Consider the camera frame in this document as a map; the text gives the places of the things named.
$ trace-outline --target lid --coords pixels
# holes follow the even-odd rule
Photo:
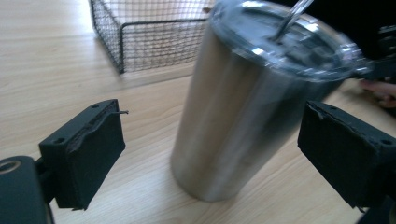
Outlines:
[[[313,79],[344,79],[360,49],[323,22],[303,15],[278,42],[272,40],[290,8],[265,1],[218,1],[210,25],[231,50],[261,66]]]

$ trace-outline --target wire basket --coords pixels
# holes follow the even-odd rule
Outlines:
[[[195,60],[214,0],[91,0],[92,22],[120,74]]]

